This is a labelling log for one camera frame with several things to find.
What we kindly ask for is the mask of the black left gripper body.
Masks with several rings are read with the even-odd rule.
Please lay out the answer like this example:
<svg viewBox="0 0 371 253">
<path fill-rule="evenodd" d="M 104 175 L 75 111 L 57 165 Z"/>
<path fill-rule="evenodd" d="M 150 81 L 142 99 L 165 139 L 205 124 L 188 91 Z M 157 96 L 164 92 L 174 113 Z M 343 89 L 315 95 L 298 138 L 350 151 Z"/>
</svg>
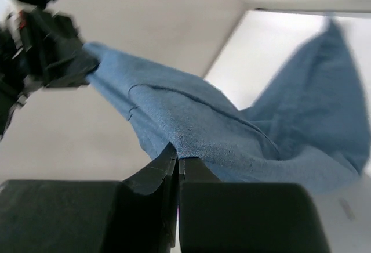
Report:
<svg viewBox="0 0 371 253">
<path fill-rule="evenodd" d="M 26 20 L 23 15 L 36 9 L 45 10 L 40 6 L 14 3 L 1 14 L 1 136 L 10 125 L 15 108 L 24 106 L 20 98 L 50 87 L 44 74 L 31 72 L 33 62 L 27 60 L 20 36 Z"/>
</svg>

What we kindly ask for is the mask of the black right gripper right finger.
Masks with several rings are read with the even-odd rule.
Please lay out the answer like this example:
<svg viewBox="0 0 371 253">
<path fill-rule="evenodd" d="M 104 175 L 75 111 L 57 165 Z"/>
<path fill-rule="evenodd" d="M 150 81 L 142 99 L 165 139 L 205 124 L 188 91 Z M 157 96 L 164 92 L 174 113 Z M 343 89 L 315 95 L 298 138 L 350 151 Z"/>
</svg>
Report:
<svg viewBox="0 0 371 253">
<path fill-rule="evenodd" d="M 329 252 L 307 191 L 290 183 L 224 183 L 198 158 L 179 162 L 183 252 Z"/>
</svg>

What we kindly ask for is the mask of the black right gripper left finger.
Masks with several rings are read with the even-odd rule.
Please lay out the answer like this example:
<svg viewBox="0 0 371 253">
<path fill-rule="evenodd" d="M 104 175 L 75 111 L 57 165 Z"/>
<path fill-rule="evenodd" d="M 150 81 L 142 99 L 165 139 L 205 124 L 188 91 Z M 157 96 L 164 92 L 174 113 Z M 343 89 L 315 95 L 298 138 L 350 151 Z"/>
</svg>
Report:
<svg viewBox="0 0 371 253">
<path fill-rule="evenodd" d="M 123 181 L 1 184 L 2 252 L 169 252 L 175 245 L 172 145 Z"/>
</svg>

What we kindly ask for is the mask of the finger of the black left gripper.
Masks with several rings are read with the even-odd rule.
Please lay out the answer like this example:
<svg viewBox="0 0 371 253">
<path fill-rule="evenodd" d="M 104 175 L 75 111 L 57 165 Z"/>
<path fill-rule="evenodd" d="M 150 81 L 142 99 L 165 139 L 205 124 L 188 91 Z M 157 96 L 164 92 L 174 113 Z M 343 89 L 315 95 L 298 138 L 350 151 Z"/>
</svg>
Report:
<svg viewBox="0 0 371 253">
<path fill-rule="evenodd" d="M 43 85 L 46 88 L 79 88 L 89 84 L 86 76 L 92 71 L 92 68 L 45 68 Z"/>
<path fill-rule="evenodd" d="M 97 59 L 84 50 L 70 15 L 33 10 L 31 17 L 46 79 L 84 79 L 97 69 Z"/>
</svg>

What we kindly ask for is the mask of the blue fabric pillowcase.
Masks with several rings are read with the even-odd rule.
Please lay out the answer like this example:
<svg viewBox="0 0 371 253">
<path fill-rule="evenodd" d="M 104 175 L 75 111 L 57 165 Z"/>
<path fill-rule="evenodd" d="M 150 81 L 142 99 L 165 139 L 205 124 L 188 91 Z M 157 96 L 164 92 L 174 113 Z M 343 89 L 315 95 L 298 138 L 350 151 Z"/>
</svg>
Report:
<svg viewBox="0 0 371 253">
<path fill-rule="evenodd" d="M 251 107 L 195 75 L 86 43 L 87 81 L 156 158 L 172 144 L 225 182 L 290 182 L 322 192 L 359 178 L 370 155 L 366 99 L 338 22 L 302 44 Z"/>
</svg>

